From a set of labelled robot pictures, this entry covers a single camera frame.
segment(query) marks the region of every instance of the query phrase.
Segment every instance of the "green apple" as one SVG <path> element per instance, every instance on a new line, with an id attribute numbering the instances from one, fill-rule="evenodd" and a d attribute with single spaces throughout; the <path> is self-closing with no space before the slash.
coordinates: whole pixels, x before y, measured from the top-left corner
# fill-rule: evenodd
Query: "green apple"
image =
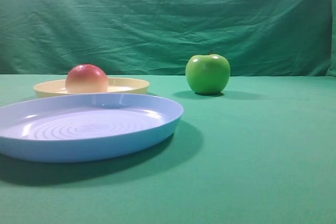
<path id="1" fill-rule="evenodd" d="M 188 61 L 185 75 L 190 88 L 197 94 L 219 94 L 230 78 L 231 68 L 221 55 L 194 55 Z"/>

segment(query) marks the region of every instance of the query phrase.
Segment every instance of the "table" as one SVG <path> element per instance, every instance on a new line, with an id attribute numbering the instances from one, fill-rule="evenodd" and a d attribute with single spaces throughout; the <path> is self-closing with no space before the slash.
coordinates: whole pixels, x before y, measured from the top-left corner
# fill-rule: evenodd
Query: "table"
<path id="1" fill-rule="evenodd" d="M 207 97 L 131 77 L 183 105 L 174 137 L 82 164 L 0 156 L 1 224 L 336 223 L 336 78 L 232 77 Z M 0 106 L 63 78 L 2 75 Z"/>

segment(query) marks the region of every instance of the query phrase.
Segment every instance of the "blue plate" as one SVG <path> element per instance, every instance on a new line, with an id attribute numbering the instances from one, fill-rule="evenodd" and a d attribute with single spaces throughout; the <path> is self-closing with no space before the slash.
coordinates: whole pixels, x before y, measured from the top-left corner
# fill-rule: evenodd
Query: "blue plate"
<path id="1" fill-rule="evenodd" d="M 84 162 L 141 151 L 174 133 L 183 107 L 145 94 L 75 94 L 0 108 L 0 153 Z"/>

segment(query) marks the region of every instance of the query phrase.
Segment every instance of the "plate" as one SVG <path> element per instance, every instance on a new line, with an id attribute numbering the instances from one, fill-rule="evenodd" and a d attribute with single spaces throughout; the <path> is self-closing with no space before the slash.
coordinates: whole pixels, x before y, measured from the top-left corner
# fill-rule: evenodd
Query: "plate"
<path id="1" fill-rule="evenodd" d="M 34 162 L 118 157 L 170 137 L 183 107 L 147 94 L 61 95 L 0 108 L 0 153 Z"/>
<path id="2" fill-rule="evenodd" d="M 108 93 L 133 93 L 147 94 L 150 83 L 145 80 L 131 78 L 115 78 L 109 77 Z M 36 84 L 34 86 L 35 93 L 38 98 L 55 97 L 69 93 L 65 88 L 65 79 L 56 81 L 47 81 Z"/>

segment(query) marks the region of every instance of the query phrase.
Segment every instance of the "apple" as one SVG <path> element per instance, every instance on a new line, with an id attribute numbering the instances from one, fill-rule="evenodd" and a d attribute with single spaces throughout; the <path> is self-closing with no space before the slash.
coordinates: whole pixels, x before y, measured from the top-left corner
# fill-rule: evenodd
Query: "apple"
<path id="1" fill-rule="evenodd" d="M 105 72 L 91 64 L 77 65 L 72 68 L 65 81 L 69 93 L 107 92 L 109 80 Z"/>
<path id="2" fill-rule="evenodd" d="M 231 68 L 228 60 L 211 52 L 208 55 L 194 55 L 187 63 L 187 82 L 196 94 L 219 94 L 229 81 Z"/>

